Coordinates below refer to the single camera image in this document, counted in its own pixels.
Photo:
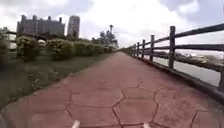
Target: red brick path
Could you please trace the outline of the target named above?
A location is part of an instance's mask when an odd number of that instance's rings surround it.
[[[222,105],[123,53],[3,110],[15,128],[224,128]]]

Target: railing rail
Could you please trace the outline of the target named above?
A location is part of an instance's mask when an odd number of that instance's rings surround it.
[[[177,54],[175,54],[176,49],[191,49],[191,50],[206,50],[206,51],[223,52],[224,44],[175,45],[175,39],[181,38],[181,37],[186,37],[186,36],[193,36],[193,35],[197,35],[197,34],[205,34],[205,33],[223,31],[224,24],[194,29],[194,30],[190,30],[190,31],[182,32],[182,33],[177,33],[177,34],[175,33],[175,30],[176,30],[175,26],[171,26],[170,33],[169,33],[168,37],[164,37],[164,38],[155,40],[155,36],[151,35],[151,39],[149,42],[146,42],[145,40],[143,40],[141,44],[138,42],[137,45],[131,46],[130,48],[132,51],[132,56],[143,59],[144,61],[151,62],[154,65],[158,65],[158,64],[153,62],[153,57],[168,59],[168,66],[166,68],[168,68],[171,71],[175,71],[174,61],[178,61],[178,62],[187,63],[187,64],[191,64],[191,65],[195,65],[198,67],[202,67],[202,68],[220,72],[221,77],[220,77],[220,82],[219,82],[219,86],[217,87],[217,90],[220,92],[223,92],[223,94],[224,94],[224,66],[223,66],[223,64],[216,65],[213,63],[202,62],[197,59],[192,59],[192,58],[183,57],[183,56],[177,56]],[[155,43],[160,43],[162,41],[169,41],[169,46],[160,46],[160,47],[154,46]],[[168,50],[168,53],[161,54],[159,52],[155,52],[154,50]]]

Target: grass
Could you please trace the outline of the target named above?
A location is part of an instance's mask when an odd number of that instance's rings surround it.
[[[66,61],[52,61],[41,57],[29,63],[18,59],[10,60],[0,66],[0,109],[107,56],[74,57]]]

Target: sky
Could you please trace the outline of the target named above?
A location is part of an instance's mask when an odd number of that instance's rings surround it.
[[[80,36],[89,39],[112,24],[120,47],[149,41],[151,34],[156,39],[167,36],[171,25],[183,32],[224,21],[222,0],[0,0],[0,27],[15,31],[22,14],[62,17],[66,25],[69,16],[78,15]],[[177,44],[223,43],[223,39],[221,32],[178,39]]]

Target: fence post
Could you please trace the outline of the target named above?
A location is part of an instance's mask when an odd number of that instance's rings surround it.
[[[145,56],[145,40],[142,40],[142,58]]]
[[[173,69],[174,57],[175,57],[175,26],[170,26],[170,51],[168,66]]]
[[[222,66],[218,90],[224,92],[224,67]]]
[[[135,56],[135,54],[136,54],[136,44],[133,45],[132,56]]]
[[[152,62],[153,61],[153,48],[154,48],[154,40],[155,40],[155,35],[151,35],[151,47],[150,47],[150,52],[149,52],[149,60]]]
[[[137,43],[137,57],[139,56],[139,42]]]

